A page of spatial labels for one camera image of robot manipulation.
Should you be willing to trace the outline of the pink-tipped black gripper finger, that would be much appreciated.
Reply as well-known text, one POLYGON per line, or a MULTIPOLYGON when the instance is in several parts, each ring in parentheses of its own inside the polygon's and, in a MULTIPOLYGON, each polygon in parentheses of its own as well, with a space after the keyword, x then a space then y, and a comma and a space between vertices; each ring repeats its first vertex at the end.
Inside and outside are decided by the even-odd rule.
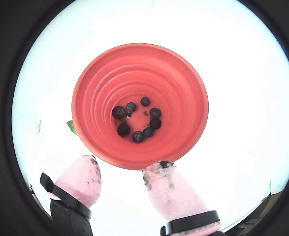
POLYGON ((211 210, 172 162, 142 170, 149 198, 166 225, 161 236, 221 236, 217 211, 211 210))
POLYGON ((92 212, 101 191, 101 175, 96 158, 83 155, 53 182, 42 173, 40 184, 50 197, 54 224, 64 236, 92 236, 92 212))

